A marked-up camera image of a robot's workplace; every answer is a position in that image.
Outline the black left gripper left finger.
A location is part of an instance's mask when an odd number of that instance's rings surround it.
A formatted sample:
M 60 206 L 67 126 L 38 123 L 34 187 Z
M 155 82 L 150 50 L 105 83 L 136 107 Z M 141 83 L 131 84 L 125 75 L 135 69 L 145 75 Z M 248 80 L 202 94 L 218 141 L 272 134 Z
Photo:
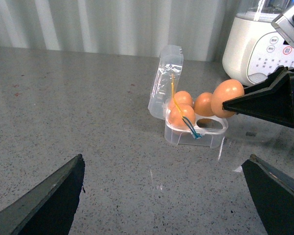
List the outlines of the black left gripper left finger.
M 85 162 L 78 154 L 0 211 L 0 235 L 67 235 L 83 190 Z

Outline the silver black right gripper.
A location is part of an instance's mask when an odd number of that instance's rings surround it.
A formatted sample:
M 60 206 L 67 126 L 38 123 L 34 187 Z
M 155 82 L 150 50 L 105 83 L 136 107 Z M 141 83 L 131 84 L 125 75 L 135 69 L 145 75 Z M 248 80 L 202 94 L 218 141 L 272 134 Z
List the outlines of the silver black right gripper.
M 294 49 L 294 3 L 271 25 Z M 223 109 L 294 129 L 294 68 L 278 66 L 264 81 L 244 88 L 244 92 L 223 102 Z

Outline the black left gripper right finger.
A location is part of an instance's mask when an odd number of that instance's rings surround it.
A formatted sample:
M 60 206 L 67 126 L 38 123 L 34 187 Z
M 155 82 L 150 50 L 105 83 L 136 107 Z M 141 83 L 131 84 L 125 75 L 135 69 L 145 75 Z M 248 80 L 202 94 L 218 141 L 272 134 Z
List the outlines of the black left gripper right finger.
M 254 154 L 242 169 L 267 234 L 294 235 L 294 179 Z

